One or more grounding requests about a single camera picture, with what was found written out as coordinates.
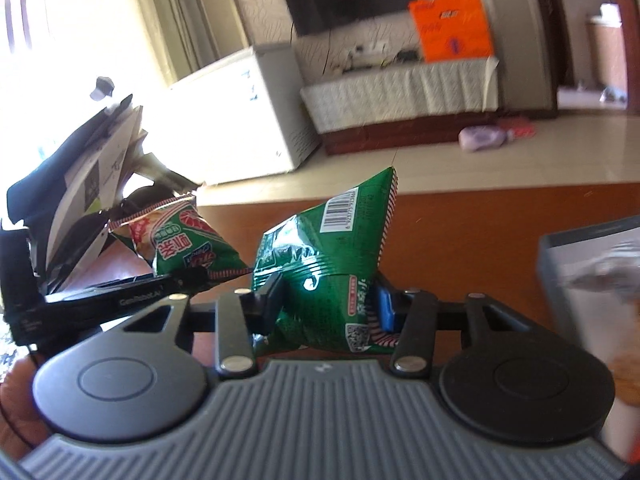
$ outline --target snack bag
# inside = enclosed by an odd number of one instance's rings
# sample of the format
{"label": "snack bag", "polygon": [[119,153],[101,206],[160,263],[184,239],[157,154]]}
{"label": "snack bag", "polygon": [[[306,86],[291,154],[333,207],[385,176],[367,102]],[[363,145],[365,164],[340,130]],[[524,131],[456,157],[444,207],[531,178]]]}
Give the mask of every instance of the snack bag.
{"label": "snack bag", "polygon": [[366,297],[393,216],[397,186],[395,170],[387,168],[264,234],[254,290],[276,271],[289,286],[274,333],[255,337],[258,354],[299,346],[393,351],[397,335],[380,330]]}
{"label": "snack bag", "polygon": [[110,231],[126,245],[133,245],[156,276],[202,266],[213,283],[223,283],[251,272],[238,252],[198,214],[194,200],[194,196],[184,197],[111,222]]}

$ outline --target patterned wallpaper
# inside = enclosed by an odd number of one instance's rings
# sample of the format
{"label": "patterned wallpaper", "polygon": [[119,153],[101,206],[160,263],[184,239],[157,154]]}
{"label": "patterned wallpaper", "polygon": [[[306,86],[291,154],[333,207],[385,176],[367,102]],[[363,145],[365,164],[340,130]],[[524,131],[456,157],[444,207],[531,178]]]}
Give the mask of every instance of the patterned wallpaper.
{"label": "patterned wallpaper", "polygon": [[[252,43],[289,41],[291,16],[285,0],[238,0],[238,4]],[[327,73],[330,73],[332,66],[344,63],[346,49],[374,40],[387,40],[391,55],[405,47],[415,48],[420,43],[408,12],[336,28],[331,31],[331,38],[328,32],[297,38],[294,31],[293,43],[303,78],[313,83],[322,77],[328,48]]]}

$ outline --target gray ribbed surface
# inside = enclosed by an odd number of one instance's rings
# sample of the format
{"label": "gray ribbed surface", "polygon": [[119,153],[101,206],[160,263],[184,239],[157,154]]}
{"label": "gray ribbed surface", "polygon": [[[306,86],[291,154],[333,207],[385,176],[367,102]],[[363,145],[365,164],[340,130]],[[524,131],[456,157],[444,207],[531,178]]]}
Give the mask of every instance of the gray ribbed surface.
{"label": "gray ribbed surface", "polygon": [[523,450],[453,422],[425,383],[376,361],[274,361],[227,381],[188,424],[146,444],[49,439],[24,460],[38,480],[612,480],[593,440]]}

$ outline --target wooden door frame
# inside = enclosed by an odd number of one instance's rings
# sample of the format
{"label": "wooden door frame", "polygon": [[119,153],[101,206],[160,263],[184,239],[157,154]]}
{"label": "wooden door frame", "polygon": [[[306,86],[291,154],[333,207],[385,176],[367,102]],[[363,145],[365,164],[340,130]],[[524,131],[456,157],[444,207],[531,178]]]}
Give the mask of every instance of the wooden door frame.
{"label": "wooden door frame", "polygon": [[628,102],[626,111],[640,115],[640,10],[638,0],[616,0],[622,17],[625,40],[626,86]]}

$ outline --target floor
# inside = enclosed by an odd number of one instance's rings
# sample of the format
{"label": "floor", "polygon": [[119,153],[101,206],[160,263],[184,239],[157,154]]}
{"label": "floor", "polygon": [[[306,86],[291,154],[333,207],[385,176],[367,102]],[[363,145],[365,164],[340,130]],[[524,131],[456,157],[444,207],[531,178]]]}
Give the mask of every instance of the floor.
{"label": "floor", "polygon": [[558,108],[561,110],[625,110],[620,101],[600,102],[602,92],[597,90],[558,89]]}
{"label": "floor", "polygon": [[536,135],[497,150],[456,143],[327,156],[289,173],[198,191],[199,205],[324,198],[394,166],[400,193],[640,182],[640,117],[570,115],[535,123]]}

